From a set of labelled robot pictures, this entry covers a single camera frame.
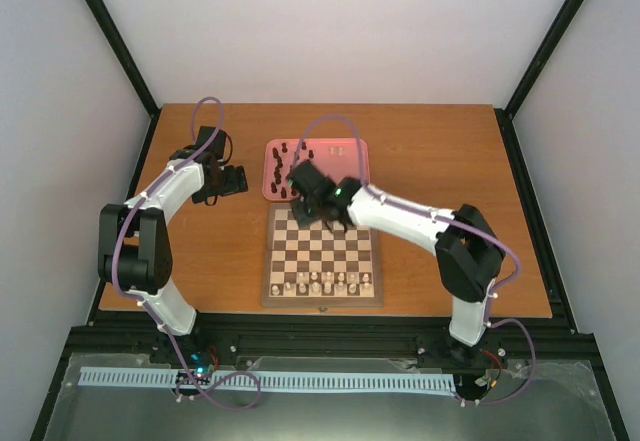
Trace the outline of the pink plastic tray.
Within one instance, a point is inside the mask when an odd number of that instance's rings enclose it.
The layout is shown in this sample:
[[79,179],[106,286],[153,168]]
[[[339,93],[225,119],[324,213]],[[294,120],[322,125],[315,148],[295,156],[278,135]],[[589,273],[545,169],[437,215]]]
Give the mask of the pink plastic tray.
[[[262,193],[268,201],[284,202],[294,198],[296,191],[291,192],[287,181],[298,139],[276,138],[266,144]],[[329,154],[330,147],[336,148],[336,154]],[[344,155],[338,155],[338,148],[344,148]],[[354,138],[311,138],[306,139],[299,151],[300,161],[310,159],[325,175],[334,181],[340,181],[346,176],[359,178],[360,163],[358,147],[363,154],[365,178],[369,179],[368,146],[362,140],[357,143]]]

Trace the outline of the wooden chess board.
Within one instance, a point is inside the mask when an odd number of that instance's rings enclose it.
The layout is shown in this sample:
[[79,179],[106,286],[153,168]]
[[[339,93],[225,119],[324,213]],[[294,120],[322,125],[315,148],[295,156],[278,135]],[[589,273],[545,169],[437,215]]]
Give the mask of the wooden chess board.
[[[318,280],[312,282],[310,274],[316,271]],[[300,272],[307,274],[307,281],[298,283]],[[324,280],[326,272],[333,272],[332,282]],[[345,273],[346,293],[335,292],[338,274]],[[359,277],[357,292],[350,294],[349,277]],[[373,294],[360,295],[362,276],[369,273]],[[284,293],[286,283],[295,285],[295,294]],[[311,285],[319,283],[319,295],[311,293]],[[332,283],[332,292],[324,293],[325,283]],[[306,284],[307,293],[300,295],[298,285]],[[271,286],[278,285],[280,294],[273,296]],[[343,229],[338,222],[325,226],[316,221],[309,226],[299,226],[287,203],[274,203],[269,208],[265,274],[262,289],[262,305],[265,308],[377,308],[383,305],[383,280],[381,275],[379,236],[364,227]]]

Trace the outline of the black aluminium frame base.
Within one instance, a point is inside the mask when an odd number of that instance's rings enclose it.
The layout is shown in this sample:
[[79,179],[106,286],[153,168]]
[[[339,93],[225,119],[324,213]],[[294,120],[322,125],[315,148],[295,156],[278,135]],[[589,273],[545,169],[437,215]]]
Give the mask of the black aluminium frame base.
[[[595,338],[578,331],[569,299],[557,266],[539,205],[513,127],[513,112],[496,109],[504,151],[523,208],[547,299],[552,308],[549,319],[527,318],[524,323],[533,336],[537,362],[575,361],[590,363],[596,396],[603,403],[606,419],[617,440],[628,437],[613,389],[604,368]],[[233,332],[242,357],[251,354],[313,358],[401,358],[418,341],[444,326],[436,318],[364,317],[340,321],[321,315],[216,315],[209,316],[216,330]],[[34,440],[53,438],[56,412],[65,392],[63,377],[70,371],[70,359],[85,354],[142,354],[151,349],[146,336],[149,324],[134,313],[101,314],[91,309],[87,325],[71,330],[54,373],[51,386],[31,435]]]

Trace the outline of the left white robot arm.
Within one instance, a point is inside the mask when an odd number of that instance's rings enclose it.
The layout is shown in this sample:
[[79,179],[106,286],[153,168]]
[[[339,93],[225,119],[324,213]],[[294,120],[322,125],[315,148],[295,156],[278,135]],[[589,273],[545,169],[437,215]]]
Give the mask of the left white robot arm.
[[223,130],[203,126],[195,142],[177,150],[162,173],[123,204],[99,217],[99,278],[145,309],[159,331],[176,335],[172,349],[186,363],[201,361],[208,339],[193,329],[197,312],[172,279],[168,225],[188,201],[207,206],[248,190],[242,166],[230,159],[233,142]]

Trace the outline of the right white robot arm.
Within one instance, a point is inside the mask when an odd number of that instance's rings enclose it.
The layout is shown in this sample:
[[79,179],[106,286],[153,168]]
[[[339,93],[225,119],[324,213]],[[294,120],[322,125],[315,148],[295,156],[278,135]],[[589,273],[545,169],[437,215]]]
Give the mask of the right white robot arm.
[[320,221],[329,229],[373,229],[434,255],[442,285],[452,296],[449,335],[469,347],[478,344],[505,251],[475,207],[421,205],[354,177],[335,182],[309,160],[292,167],[287,181],[296,192],[291,207],[299,224]]

